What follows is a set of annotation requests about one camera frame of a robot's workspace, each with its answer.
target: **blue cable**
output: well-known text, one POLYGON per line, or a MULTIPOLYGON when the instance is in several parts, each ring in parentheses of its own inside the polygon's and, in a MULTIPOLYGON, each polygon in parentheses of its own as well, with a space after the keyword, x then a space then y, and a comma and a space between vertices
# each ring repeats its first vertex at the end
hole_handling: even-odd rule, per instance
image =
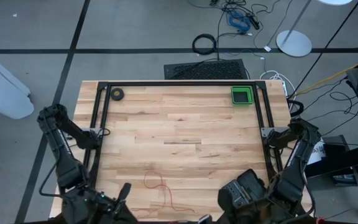
POLYGON ((226 13, 226 22, 229 26, 237 28, 239 32, 246 33, 251 28, 249 18, 236 10, 226 13))

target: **white lamp base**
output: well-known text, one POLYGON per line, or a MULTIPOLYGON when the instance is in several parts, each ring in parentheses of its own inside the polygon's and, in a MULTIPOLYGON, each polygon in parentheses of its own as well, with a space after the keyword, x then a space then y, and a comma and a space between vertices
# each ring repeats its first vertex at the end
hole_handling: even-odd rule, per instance
POLYGON ((289 30, 283 31, 277 36, 276 43, 278 48, 287 55, 294 57, 308 55, 311 52, 311 41, 301 32, 293 30, 287 41, 282 44, 288 32, 289 30))

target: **white trash can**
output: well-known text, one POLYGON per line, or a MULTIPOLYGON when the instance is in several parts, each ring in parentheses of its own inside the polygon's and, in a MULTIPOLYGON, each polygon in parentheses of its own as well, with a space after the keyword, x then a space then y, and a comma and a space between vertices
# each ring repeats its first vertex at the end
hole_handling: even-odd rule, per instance
POLYGON ((32 114, 28 95, 30 90, 0 64, 0 113, 13 119, 32 114))

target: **butcher block tabletop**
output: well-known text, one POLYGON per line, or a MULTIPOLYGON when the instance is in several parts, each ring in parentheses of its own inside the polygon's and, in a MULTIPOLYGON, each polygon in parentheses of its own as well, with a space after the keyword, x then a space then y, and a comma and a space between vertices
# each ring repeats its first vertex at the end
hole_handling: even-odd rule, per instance
MULTIPOLYGON (((97 85, 82 83, 73 117, 81 128, 90 126, 97 85)), ((286 127, 291 117, 281 81, 267 80, 266 86, 274 124, 286 127)), ((96 190, 113 198, 131 183, 127 206, 138 220, 195 221, 205 214, 217 220, 223 213, 217 201, 221 187, 247 169, 269 183, 255 104, 233 106, 231 86, 120 88, 125 97, 109 103, 111 133, 103 139, 96 190)), ((259 98, 267 124, 261 91, 259 98)), ((83 160, 84 150, 71 150, 83 160)), ((283 164, 290 153, 284 150, 283 164)), ((51 217, 61 212, 61 203, 54 199, 51 217)), ((302 204, 305 210, 311 206, 305 191, 302 204)))

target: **black floor mat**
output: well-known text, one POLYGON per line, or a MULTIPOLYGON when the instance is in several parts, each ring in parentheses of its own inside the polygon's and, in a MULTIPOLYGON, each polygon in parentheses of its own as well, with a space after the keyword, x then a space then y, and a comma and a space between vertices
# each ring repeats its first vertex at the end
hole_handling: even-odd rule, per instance
POLYGON ((164 65, 166 80, 241 80, 249 74, 241 59, 164 65))

